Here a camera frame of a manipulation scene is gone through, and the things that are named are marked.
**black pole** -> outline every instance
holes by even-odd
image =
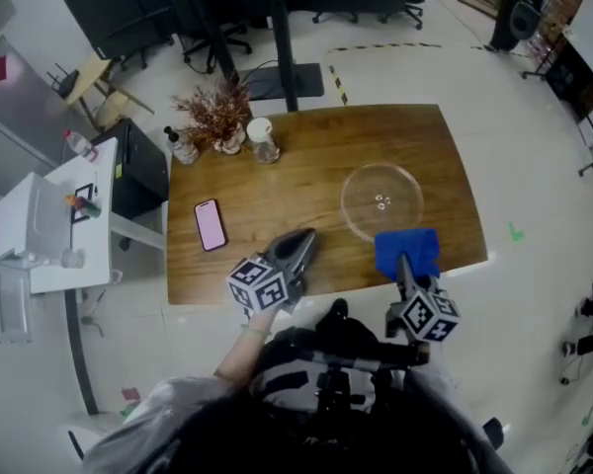
[[[212,46],[215,49],[215,58],[217,59],[217,63],[219,63],[219,68],[221,69],[224,78],[233,86],[238,84],[239,74],[235,69],[233,58],[228,50],[228,44],[221,31],[221,26],[213,16],[209,0],[191,0],[191,2],[209,35]]]
[[[295,87],[295,61],[290,41],[290,25],[286,0],[269,0],[273,18],[273,33],[279,57],[281,84],[286,94],[286,107],[289,113],[298,111],[297,90]]]
[[[72,362],[77,375],[77,382],[81,390],[81,397],[86,406],[88,416],[99,414],[95,394],[92,391],[88,367],[86,366],[86,356],[83,354],[83,345],[81,344],[81,327],[79,323],[79,311],[77,310],[77,298],[74,289],[64,291],[64,300],[66,306],[66,326],[68,327],[68,342],[70,343],[70,352],[72,353]]]

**person's arm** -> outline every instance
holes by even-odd
[[[237,387],[248,384],[278,311],[278,307],[271,307],[250,318],[248,325],[243,327],[239,338],[215,371],[215,376]]]
[[[162,381],[124,423],[90,448],[82,474],[142,472],[171,437],[205,405],[232,391],[227,381],[178,377]]]

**green tape mark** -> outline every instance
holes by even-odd
[[[510,237],[512,237],[512,242],[518,242],[525,239],[525,232],[523,230],[517,231],[514,228],[514,223],[510,221],[508,226],[510,227]]]

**glass jar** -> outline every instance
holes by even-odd
[[[253,154],[259,163],[275,163],[281,154],[271,134],[273,126],[266,118],[254,118],[248,123],[248,138],[253,145]]]

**bottle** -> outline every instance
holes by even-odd
[[[84,216],[95,218],[101,215],[101,207],[87,198],[66,195],[66,201],[69,205],[72,205],[77,212]]]
[[[181,139],[178,132],[174,131],[171,126],[165,126],[165,133],[167,134],[167,147],[180,163],[191,165],[198,159],[200,151],[196,144]]]
[[[253,143],[253,153],[259,163],[275,163],[279,159],[281,151],[271,132],[273,125],[266,118],[254,118],[246,127],[248,138]]]
[[[93,146],[86,137],[70,129],[64,131],[63,136],[66,139],[66,142],[68,142],[70,149],[72,149],[83,159],[89,161],[90,163],[97,161],[97,158],[99,157],[99,150]]]

